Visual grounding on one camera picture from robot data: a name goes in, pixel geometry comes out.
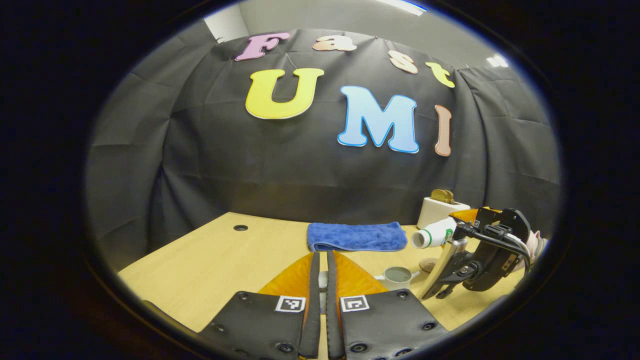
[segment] ceiling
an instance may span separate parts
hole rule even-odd
[[[427,9],[420,16],[377,0],[247,0],[206,18],[220,41],[296,28],[375,35],[420,50],[456,68],[491,67],[497,51],[481,37]]]

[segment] wooden table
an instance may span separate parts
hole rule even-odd
[[[235,225],[248,230],[236,231]],[[226,213],[195,231],[145,256],[119,272],[140,299],[148,300],[190,329],[200,332],[240,290],[258,292],[267,282],[294,261],[309,253],[305,222],[275,220]],[[403,226],[407,236],[415,225]],[[469,239],[467,250],[478,241]],[[423,258],[438,258],[440,247],[416,249],[410,241],[397,252],[344,252],[370,274],[379,275],[390,266],[419,270]],[[327,270],[326,256],[320,271]],[[501,279],[487,291],[468,291],[457,286],[446,299],[431,297],[424,306],[447,329],[465,323],[501,295],[510,293],[523,271]],[[427,274],[421,272],[411,284],[418,296]],[[326,359],[324,315],[319,359]]]

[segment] yellow letter u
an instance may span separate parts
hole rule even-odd
[[[309,109],[316,93],[316,81],[324,74],[321,69],[296,69],[299,77],[296,96],[288,102],[271,100],[276,80],[285,74],[284,70],[262,70],[251,74],[253,83],[246,96],[246,110],[260,119],[288,119]]]

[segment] blue towel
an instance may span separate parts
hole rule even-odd
[[[406,246],[406,235],[398,222],[381,225],[341,225],[314,222],[307,228],[311,251],[398,251]]]

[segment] black cloth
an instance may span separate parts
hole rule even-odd
[[[107,260],[121,269],[227,211],[340,224],[415,224],[432,190],[472,207],[516,208],[550,236],[558,214],[560,168],[549,115],[509,69],[456,70],[414,49],[358,33],[297,29],[266,55],[234,61],[248,41],[216,45],[204,23],[151,53],[128,74],[96,124],[88,158],[88,207]],[[345,35],[354,51],[315,51]],[[389,61],[413,58],[418,74]],[[454,88],[425,62],[439,63]],[[253,72],[283,69],[273,100],[291,100],[293,71],[319,68],[311,107],[287,120],[250,115]],[[346,85],[417,102],[417,154],[387,145],[341,145]],[[434,152],[435,105],[452,113],[449,157]]]

